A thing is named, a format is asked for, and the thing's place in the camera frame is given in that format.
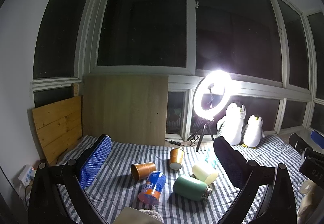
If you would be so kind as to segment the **large white penguin plush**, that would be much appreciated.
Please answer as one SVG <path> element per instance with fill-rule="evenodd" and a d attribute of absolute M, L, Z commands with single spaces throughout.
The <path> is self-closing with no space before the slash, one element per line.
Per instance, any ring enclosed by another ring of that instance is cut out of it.
<path fill-rule="evenodd" d="M 223 137 L 231 146 L 240 144 L 245 116 L 245 105 L 230 103 L 225 115 L 216 124 L 217 137 Z"/>

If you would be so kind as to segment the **black tripod stand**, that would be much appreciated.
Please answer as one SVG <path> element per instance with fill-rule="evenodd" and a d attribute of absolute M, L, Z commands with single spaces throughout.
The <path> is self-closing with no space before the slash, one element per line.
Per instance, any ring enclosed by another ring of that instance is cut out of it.
<path fill-rule="evenodd" d="M 203 123 L 187 138 L 191 145 L 196 145 L 195 151 L 199 151 L 204 136 L 210 135 L 214 141 L 214 135 L 211 129 L 213 121 L 203 119 Z"/>

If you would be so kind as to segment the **blue orange soda can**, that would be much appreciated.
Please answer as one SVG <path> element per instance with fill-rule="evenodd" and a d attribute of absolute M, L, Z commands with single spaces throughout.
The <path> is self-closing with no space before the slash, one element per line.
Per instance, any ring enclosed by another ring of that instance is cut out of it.
<path fill-rule="evenodd" d="M 166 184 L 166 176 L 160 171 L 151 172 L 146 184 L 140 191 L 138 199 L 148 205 L 156 205 Z"/>

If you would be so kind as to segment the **orange patterned paper cup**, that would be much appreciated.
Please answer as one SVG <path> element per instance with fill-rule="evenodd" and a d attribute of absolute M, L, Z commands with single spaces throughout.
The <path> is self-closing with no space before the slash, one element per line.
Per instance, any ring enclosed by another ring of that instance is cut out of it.
<path fill-rule="evenodd" d="M 184 158 L 184 150 L 174 148 L 170 151 L 169 165 L 172 170 L 179 170 L 182 168 L 182 161 Z"/>

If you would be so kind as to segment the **white power strip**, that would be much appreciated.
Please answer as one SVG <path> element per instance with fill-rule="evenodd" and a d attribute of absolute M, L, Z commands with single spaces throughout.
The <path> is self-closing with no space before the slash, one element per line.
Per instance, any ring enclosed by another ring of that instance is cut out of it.
<path fill-rule="evenodd" d="M 34 179 L 35 173 L 36 170 L 31 165 L 25 165 L 18 177 L 18 180 L 26 187 Z"/>

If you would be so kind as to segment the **green thermos bottle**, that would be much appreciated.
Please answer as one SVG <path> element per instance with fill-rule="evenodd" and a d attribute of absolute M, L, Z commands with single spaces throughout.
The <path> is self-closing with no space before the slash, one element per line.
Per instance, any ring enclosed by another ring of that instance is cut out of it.
<path fill-rule="evenodd" d="M 173 185 L 173 191 L 192 201 L 205 201 L 212 189 L 201 180 L 188 175 L 180 175 Z"/>

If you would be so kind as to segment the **small white penguin plush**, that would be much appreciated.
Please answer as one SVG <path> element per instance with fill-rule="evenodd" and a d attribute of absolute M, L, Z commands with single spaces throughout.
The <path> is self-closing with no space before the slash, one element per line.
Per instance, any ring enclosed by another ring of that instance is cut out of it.
<path fill-rule="evenodd" d="M 262 125 L 261 116 L 251 115 L 243 130 L 243 144 L 250 148 L 257 147 L 260 140 L 265 137 Z"/>

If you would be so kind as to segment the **black power strip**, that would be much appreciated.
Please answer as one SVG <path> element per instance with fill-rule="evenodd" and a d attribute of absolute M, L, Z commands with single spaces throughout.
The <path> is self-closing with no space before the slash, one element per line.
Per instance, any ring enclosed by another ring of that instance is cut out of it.
<path fill-rule="evenodd" d="M 177 145 L 177 146 L 181 146 L 181 142 L 177 142 L 177 141 L 169 141 L 170 144 L 174 144 L 174 145 Z"/>

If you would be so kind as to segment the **white window frame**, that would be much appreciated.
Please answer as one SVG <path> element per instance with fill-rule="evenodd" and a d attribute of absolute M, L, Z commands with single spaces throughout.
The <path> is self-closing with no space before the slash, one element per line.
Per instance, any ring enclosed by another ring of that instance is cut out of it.
<path fill-rule="evenodd" d="M 36 39 L 34 91 L 98 92 L 91 76 L 162 76 L 163 96 L 184 94 L 176 133 L 187 138 L 193 92 L 215 69 L 266 132 L 310 126 L 316 57 L 310 16 L 321 0 L 49 0 Z"/>

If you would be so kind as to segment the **light wooden board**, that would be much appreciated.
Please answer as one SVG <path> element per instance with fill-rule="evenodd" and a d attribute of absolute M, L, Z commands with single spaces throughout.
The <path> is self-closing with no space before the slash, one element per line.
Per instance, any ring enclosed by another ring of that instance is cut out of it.
<path fill-rule="evenodd" d="M 85 135 L 108 135 L 121 143 L 163 146 L 168 76 L 88 75 L 84 80 Z"/>

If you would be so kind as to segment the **orange paper cup lying down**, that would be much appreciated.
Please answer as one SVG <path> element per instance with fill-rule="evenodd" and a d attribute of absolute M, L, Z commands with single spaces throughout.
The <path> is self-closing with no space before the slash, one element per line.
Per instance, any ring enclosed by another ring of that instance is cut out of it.
<path fill-rule="evenodd" d="M 157 170 L 155 163 L 143 163 L 143 164 L 132 164 L 131 165 L 131 175 L 136 181 L 143 180 L 147 178 L 151 172 Z"/>

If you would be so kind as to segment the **cream white cup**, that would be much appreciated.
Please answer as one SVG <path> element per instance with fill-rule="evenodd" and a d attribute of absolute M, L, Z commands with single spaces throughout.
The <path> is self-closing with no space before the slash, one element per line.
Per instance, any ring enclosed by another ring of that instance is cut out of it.
<path fill-rule="evenodd" d="M 195 164 L 192 167 L 196 179 L 211 185 L 218 177 L 218 172 L 209 164 Z"/>

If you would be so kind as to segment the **blue white striped quilt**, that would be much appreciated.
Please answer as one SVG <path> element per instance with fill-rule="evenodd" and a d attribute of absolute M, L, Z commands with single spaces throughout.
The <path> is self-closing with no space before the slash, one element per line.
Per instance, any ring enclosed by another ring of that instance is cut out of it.
<path fill-rule="evenodd" d="M 79 144 L 60 157 L 58 164 L 64 164 L 69 159 L 78 158 L 81 153 L 91 147 L 97 137 L 85 136 Z M 195 202 L 173 193 L 173 185 L 180 175 L 191 175 L 192 166 L 203 160 L 206 149 L 214 151 L 213 143 L 202 146 L 199 151 L 195 147 L 182 147 L 185 152 L 182 168 L 178 171 L 169 167 L 171 147 L 145 146 L 113 142 L 112 150 L 98 172 L 93 184 L 85 189 L 93 205 L 98 209 L 107 223 L 113 223 L 125 206 L 135 209 L 150 209 L 157 211 L 163 218 L 163 223 L 217 223 L 230 207 L 239 193 L 220 162 L 214 167 L 218 172 L 217 179 L 210 185 L 212 192 L 206 201 Z M 261 166 L 276 167 L 283 163 L 288 169 L 291 179 L 296 209 L 298 210 L 304 195 L 300 193 L 303 182 L 307 179 L 299 172 L 300 155 L 283 140 L 276 136 L 266 136 L 255 149 L 234 146 L 245 159 L 253 159 Z M 155 163 L 157 170 L 166 176 L 159 202 L 155 206 L 143 204 L 138 199 L 145 180 L 135 181 L 131 175 L 131 164 Z"/>

